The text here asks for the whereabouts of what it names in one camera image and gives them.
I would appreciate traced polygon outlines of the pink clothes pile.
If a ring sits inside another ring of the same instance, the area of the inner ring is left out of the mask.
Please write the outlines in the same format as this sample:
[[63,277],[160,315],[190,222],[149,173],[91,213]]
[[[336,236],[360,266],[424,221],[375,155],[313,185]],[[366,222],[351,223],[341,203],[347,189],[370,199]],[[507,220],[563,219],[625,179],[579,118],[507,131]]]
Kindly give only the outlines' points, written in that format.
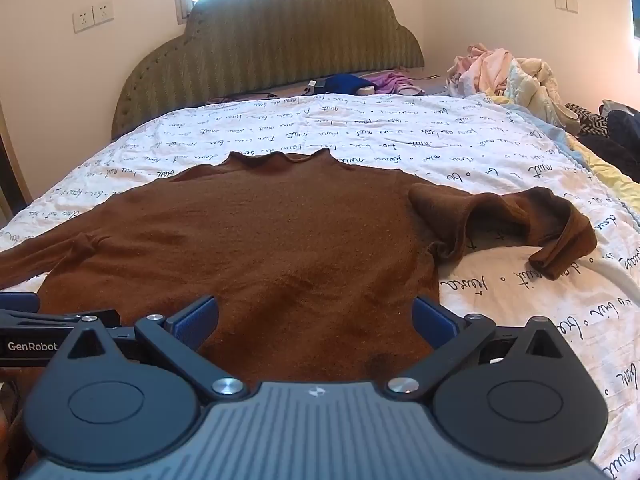
[[466,98],[475,93],[502,96],[513,54],[506,49],[487,49],[484,44],[472,44],[466,55],[457,56],[447,72],[450,96]]

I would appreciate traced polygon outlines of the dark clothes pile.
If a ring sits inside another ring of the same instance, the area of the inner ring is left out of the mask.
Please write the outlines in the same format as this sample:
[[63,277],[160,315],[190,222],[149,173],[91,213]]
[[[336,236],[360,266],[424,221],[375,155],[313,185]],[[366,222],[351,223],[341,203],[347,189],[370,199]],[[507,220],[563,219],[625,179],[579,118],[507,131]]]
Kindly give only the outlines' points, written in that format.
[[639,114],[613,110],[606,116],[606,135],[581,134],[581,144],[639,182]]

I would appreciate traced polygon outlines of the olive green upholstered headboard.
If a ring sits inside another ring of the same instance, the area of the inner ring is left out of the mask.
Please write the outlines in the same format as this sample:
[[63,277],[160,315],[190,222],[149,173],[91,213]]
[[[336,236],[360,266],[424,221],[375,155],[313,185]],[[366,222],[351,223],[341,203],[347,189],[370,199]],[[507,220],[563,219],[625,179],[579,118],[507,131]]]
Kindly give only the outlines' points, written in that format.
[[128,76],[111,138],[228,96],[423,64],[419,41],[388,0],[198,0],[183,33]]

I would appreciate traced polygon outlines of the cream quilted jacket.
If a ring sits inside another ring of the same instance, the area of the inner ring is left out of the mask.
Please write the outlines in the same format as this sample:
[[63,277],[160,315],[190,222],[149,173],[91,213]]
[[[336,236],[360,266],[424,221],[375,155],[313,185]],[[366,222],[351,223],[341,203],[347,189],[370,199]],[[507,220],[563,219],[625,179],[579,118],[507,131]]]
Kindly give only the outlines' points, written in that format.
[[541,58],[514,58],[506,74],[504,96],[535,117],[577,136],[580,121],[563,103],[550,65]]

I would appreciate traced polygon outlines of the blue cloth on bed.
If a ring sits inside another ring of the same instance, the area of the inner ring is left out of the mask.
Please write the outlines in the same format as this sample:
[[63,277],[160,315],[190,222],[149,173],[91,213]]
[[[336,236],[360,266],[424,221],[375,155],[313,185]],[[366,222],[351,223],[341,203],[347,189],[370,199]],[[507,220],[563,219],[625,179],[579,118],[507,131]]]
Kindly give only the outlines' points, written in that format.
[[337,93],[349,96],[370,96],[375,94],[375,85],[370,80],[352,74],[336,74],[308,82],[305,94]]

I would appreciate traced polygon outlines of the black white patterned garment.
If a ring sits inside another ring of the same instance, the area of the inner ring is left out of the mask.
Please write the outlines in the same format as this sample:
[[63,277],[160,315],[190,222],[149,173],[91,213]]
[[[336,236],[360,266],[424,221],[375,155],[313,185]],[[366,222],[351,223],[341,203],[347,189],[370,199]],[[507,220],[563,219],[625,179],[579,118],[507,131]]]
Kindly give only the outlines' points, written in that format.
[[605,117],[575,103],[566,103],[565,106],[578,117],[580,123],[578,136],[608,137],[608,122]]

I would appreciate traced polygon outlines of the white wall light switch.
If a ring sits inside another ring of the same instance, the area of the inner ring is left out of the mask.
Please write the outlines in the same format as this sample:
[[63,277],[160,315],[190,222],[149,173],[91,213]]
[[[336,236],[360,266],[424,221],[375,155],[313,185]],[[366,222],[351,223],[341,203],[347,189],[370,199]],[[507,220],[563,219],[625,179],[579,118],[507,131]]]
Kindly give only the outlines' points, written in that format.
[[579,12],[578,0],[554,0],[556,10],[577,14]]

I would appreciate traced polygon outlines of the purple garment on bed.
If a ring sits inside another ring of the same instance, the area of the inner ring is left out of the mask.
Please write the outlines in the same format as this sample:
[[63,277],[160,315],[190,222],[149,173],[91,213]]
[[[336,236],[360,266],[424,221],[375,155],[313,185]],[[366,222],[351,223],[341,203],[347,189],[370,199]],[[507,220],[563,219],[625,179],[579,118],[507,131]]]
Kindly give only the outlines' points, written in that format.
[[383,70],[364,76],[374,87],[376,94],[399,94],[400,96],[424,96],[425,92],[406,74],[398,70]]

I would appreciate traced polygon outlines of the double white wall socket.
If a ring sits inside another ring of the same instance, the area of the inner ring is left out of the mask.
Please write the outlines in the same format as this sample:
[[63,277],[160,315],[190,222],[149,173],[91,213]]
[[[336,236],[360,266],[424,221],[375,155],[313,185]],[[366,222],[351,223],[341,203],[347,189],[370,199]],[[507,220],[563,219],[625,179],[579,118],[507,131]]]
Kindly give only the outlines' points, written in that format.
[[111,1],[87,6],[72,14],[73,31],[79,34],[93,26],[113,21],[114,17],[114,6]]

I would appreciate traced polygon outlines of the brown knit sweater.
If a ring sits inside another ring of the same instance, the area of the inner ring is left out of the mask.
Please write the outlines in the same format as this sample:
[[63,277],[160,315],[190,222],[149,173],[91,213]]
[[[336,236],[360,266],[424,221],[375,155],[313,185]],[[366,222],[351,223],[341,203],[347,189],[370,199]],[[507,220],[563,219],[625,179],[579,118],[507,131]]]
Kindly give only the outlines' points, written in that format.
[[533,248],[554,280],[597,245],[546,188],[471,194],[399,170],[310,156],[231,154],[109,198],[5,250],[1,284],[41,276],[48,313],[115,309],[125,322],[213,296],[207,359],[247,380],[384,380],[419,361],[414,298],[472,234]]

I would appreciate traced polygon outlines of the yellow blue blanket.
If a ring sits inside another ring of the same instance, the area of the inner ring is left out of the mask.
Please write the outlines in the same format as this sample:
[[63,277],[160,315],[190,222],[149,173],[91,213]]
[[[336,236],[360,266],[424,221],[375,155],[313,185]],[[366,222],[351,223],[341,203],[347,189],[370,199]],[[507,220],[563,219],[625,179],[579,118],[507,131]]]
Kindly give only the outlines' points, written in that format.
[[629,211],[634,221],[639,222],[639,185],[631,177],[625,176],[617,167],[594,154],[564,129],[544,122],[534,116],[527,108],[513,104],[503,96],[484,96],[484,98],[485,101],[491,100],[510,112],[519,114],[526,122],[534,125],[540,132],[548,136],[565,156],[574,159],[578,165],[586,168],[609,188],[611,193]]

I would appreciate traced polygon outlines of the white script-print bed sheet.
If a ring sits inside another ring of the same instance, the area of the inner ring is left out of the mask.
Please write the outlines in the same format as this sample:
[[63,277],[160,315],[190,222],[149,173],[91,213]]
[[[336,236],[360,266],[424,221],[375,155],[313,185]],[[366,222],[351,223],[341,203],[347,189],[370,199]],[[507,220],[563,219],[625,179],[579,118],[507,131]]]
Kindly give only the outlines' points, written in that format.
[[546,188],[586,216],[597,245],[558,278],[533,248],[472,234],[438,269],[439,304],[499,325],[548,318],[588,370],[608,415],[593,459],[605,477],[639,474],[639,222],[590,171],[519,114],[485,101],[420,96],[296,96],[185,108],[146,122],[74,169],[1,232],[1,255],[114,195],[233,153],[310,156],[399,170],[471,194]]

